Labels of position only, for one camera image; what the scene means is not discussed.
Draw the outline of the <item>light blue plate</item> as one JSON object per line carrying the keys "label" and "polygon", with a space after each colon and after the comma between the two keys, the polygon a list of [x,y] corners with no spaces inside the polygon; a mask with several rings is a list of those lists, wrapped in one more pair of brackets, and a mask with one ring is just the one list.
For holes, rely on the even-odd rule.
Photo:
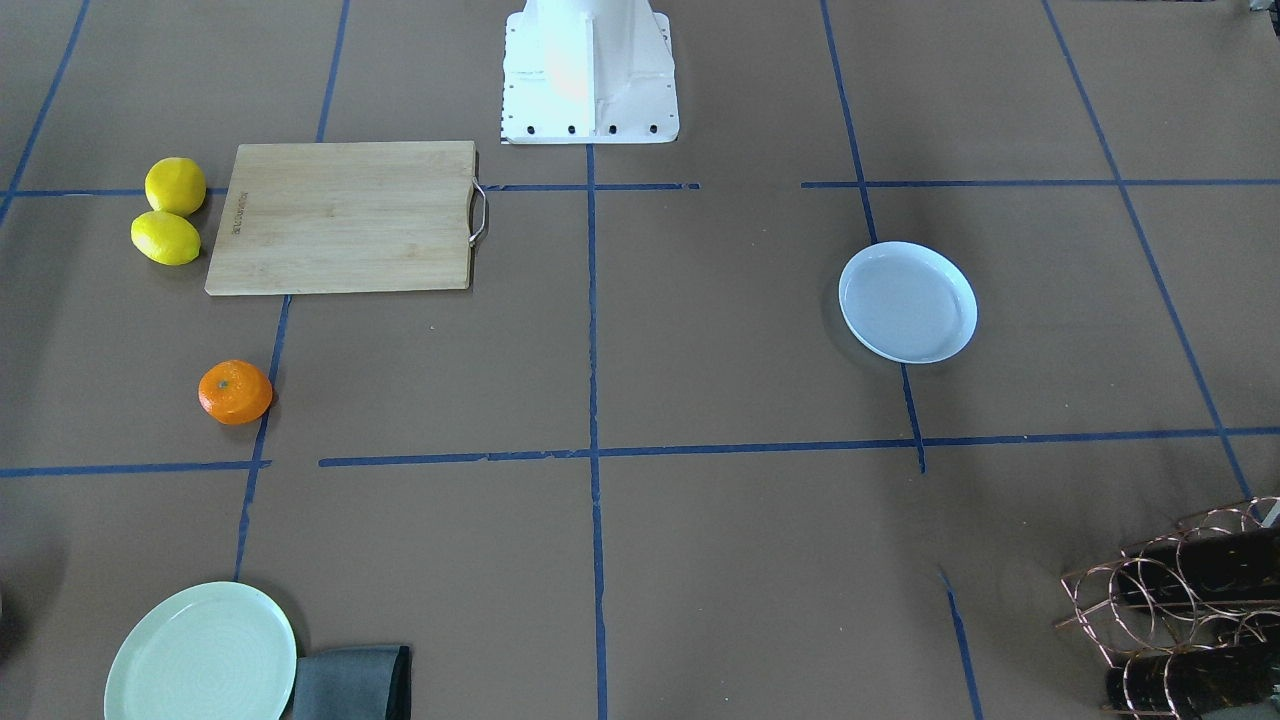
{"label": "light blue plate", "polygon": [[972,342],[979,322],[977,293],[963,270],[905,241],[882,241],[851,256],[836,299],[852,337],[893,363],[948,360]]}

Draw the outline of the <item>light green plate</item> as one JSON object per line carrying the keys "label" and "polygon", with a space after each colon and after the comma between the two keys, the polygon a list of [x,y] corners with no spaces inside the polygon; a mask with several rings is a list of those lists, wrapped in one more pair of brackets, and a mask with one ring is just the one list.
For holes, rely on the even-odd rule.
{"label": "light green plate", "polygon": [[238,582],[183,589],[129,632],[104,688],[106,719],[279,719],[294,689],[293,628]]}

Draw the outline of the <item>bamboo cutting board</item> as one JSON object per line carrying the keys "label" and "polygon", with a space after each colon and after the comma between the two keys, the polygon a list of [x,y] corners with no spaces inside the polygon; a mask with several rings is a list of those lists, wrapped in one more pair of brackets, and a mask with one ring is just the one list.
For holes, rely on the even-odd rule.
{"label": "bamboo cutting board", "polygon": [[471,140],[243,143],[212,297],[462,291],[486,231]]}

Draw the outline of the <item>orange mandarin fruit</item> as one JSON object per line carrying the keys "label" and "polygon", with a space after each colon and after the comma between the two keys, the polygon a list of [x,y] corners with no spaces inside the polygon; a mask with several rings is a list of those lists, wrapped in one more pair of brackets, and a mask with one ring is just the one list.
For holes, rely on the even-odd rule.
{"label": "orange mandarin fruit", "polygon": [[242,425],[264,415],[275,397],[268,375],[253,364],[230,359],[211,366],[200,379],[197,397],[204,411],[224,425]]}

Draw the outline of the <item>dark grey folded cloth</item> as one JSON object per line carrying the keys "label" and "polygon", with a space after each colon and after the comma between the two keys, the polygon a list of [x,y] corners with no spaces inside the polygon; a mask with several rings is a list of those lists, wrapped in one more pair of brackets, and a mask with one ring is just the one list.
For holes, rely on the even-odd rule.
{"label": "dark grey folded cloth", "polygon": [[351,646],[296,665],[293,719],[410,719],[412,659],[407,644]]}

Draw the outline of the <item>lower yellow lemon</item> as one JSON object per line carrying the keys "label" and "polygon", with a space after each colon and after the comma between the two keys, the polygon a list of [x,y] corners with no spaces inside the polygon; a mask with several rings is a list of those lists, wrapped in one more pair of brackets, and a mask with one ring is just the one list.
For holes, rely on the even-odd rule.
{"label": "lower yellow lemon", "polygon": [[201,251],[195,225],[169,211],[140,214],[131,223],[131,241],[147,259],[166,266],[192,263]]}

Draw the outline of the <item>yellow lemon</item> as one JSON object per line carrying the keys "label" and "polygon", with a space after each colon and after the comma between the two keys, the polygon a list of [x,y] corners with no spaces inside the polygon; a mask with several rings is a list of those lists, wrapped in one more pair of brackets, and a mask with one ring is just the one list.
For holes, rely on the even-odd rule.
{"label": "yellow lemon", "polygon": [[131,241],[147,259],[166,266],[192,263],[201,251],[195,225],[169,211],[140,214],[131,223]]}
{"label": "yellow lemon", "polygon": [[192,158],[164,158],[143,178],[143,193],[154,211],[189,217],[205,204],[207,183]]}

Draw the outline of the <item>upper yellow lemon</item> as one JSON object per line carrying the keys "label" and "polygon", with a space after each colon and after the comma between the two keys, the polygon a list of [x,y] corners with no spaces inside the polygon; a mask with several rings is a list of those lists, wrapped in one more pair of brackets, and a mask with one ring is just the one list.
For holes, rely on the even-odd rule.
{"label": "upper yellow lemon", "polygon": [[189,217],[205,204],[207,183],[192,158],[164,158],[143,178],[143,193],[154,211]]}

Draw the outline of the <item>dark wine bottle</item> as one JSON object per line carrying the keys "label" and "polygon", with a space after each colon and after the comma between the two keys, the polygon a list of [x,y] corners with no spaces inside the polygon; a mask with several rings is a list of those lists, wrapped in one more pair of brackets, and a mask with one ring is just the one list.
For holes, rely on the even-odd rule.
{"label": "dark wine bottle", "polygon": [[1108,702],[1120,711],[1203,719],[1226,708],[1277,705],[1276,642],[1190,650],[1128,660],[1107,671]]}
{"label": "dark wine bottle", "polygon": [[1279,598],[1279,529],[1204,536],[1142,550],[1120,568],[1119,597],[1133,606],[1181,605],[1190,600],[1245,607]]}

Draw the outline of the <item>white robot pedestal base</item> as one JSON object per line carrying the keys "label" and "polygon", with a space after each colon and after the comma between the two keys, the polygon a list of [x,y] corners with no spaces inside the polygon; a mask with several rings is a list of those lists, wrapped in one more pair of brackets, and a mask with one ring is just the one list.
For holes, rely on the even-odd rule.
{"label": "white robot pedestal base", "polygon": [[671,143],[669,18],[649,1],[527,1],[504,26],[500,141]]}

